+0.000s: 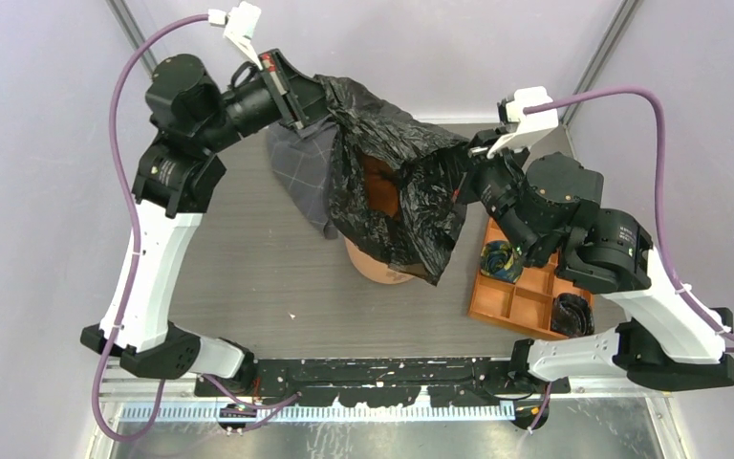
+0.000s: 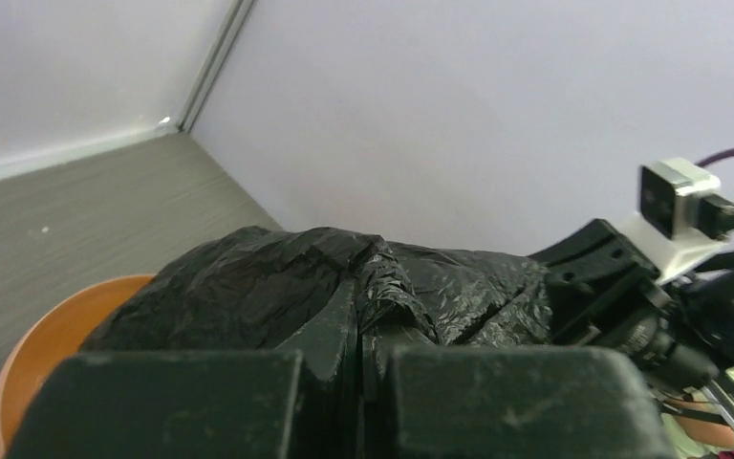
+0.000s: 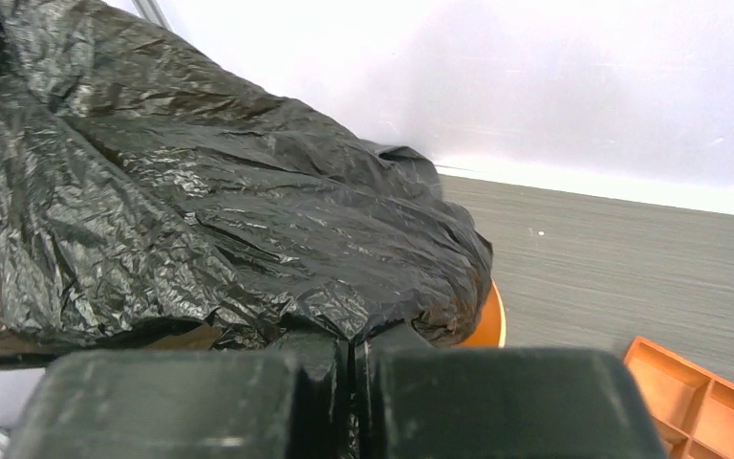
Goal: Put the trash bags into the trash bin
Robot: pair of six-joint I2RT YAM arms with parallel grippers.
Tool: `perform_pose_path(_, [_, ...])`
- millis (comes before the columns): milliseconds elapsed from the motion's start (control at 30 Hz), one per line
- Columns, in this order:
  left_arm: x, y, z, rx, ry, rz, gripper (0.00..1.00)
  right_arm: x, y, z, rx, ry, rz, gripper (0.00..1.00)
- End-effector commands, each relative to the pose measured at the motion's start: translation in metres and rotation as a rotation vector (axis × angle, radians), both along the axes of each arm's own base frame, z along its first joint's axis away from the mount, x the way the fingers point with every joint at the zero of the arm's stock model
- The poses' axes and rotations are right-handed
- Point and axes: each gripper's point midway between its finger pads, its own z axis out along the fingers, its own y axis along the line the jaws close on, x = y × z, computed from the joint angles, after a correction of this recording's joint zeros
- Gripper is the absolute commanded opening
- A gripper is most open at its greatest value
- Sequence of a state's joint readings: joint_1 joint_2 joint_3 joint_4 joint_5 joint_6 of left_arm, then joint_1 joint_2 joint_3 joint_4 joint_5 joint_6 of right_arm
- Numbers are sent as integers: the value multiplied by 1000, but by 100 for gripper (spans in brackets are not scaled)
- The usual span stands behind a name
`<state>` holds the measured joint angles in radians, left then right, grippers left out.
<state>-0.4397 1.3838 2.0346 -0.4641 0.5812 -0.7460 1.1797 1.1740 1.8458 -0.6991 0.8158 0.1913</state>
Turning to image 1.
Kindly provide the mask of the black plastic trash bag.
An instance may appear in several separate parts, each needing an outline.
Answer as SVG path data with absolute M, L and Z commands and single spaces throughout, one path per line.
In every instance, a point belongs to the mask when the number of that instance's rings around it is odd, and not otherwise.
M 330 220 L 373 259 L 437 285 L 466 217 L 453 195 L 464 176 L 469 139 L 416 120 L 349 77 L 316 80 L 336 129 Z

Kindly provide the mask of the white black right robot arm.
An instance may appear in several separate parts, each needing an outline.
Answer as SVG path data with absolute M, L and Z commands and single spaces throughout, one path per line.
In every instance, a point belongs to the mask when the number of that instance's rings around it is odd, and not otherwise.
M 481 203 L 524 266 L 552 266 L 628 317 L 592 336 L 518 340 L 508 382 L 525 393 L 579 376 L 623 376 L 665 392 L 733 386 L 724 344 L 731 312 L 688 307 L 650 233 L 631 214 L 601 205 L 603 184 L 602 174 L 559 152 L 531 160 L 527 150 L 468 151 L 456 202 Z

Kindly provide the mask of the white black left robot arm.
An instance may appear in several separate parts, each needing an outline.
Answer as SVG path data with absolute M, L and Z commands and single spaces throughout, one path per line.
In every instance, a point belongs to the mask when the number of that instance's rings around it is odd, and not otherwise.
M 118 358 L 134 376 L 176 380 L 209 374 L 229 394 L 242 396 L 255 381 L 252 353 L 175 325 L 169 319 L 174 287 L 225 175 L 220 153 L 271 124 L 304 128 L 325 118 L 325 91 L 278 50 L 241 65 L 226 89 L 197 56 L 183 54 L 156 68 L 145 100 L 157 134 L 140 157 L 131 188 L 137 225 L 122 281 L 108 312 L 82 330 L 80 341 Z

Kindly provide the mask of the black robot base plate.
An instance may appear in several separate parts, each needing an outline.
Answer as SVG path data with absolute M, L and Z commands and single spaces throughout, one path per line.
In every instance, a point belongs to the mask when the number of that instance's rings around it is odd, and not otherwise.
M 272 403 L 327 407 L 408 407 L 422 395 L 433 407 L 490 406 L 541 396 L 547 384 L 489 357 L 388 359 L 269 359 L 251 363 L 233 381 L 239 395 Z

